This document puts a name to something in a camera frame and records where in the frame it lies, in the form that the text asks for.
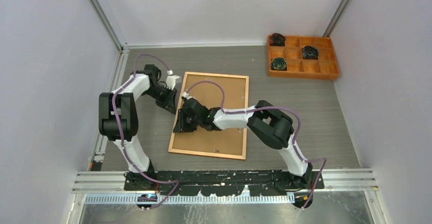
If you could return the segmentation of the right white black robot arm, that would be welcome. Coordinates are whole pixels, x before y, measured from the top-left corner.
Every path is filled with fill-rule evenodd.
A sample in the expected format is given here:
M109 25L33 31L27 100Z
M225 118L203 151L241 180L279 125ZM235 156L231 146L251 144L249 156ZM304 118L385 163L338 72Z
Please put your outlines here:
M273 106L265 100L247 108L227 109L207 108L191 97L183 100L173 131L194 132L198 127L207 131L249 129L266 146L279 152L286 163L289 180L301 189L311 182L313 166L296 143L298 131L287 112L289 109Z

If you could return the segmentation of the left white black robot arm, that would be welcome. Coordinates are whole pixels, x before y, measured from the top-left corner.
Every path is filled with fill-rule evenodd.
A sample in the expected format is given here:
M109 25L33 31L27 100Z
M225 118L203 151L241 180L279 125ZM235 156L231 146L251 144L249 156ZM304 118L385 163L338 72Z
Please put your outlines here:
M167 71L161 81L161 70L155 65L145 65L143 70L132 72L127 81L98 98L98 127L101 135L115 143L125 158L129 172L138 174L137 184L151 190L158 180L151 159L144 153L138 138L139 118L136 101L150 96L155 104L174 114L176 85L181 77Z

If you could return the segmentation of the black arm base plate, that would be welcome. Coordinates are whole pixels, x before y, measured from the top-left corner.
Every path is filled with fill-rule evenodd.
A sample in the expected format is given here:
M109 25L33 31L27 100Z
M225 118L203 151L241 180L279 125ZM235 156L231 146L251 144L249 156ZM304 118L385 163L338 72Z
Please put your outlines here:
M168 184L154 183L139 173L125 172L126 191L150 191L172 196L209 197L239 196L248 190L253 197L279 196L288 191L310 190L314 185L317 172L313 171L311 180L305 187L295 185L288 172L282 170L230 170L230 171L158 171L151 177Z

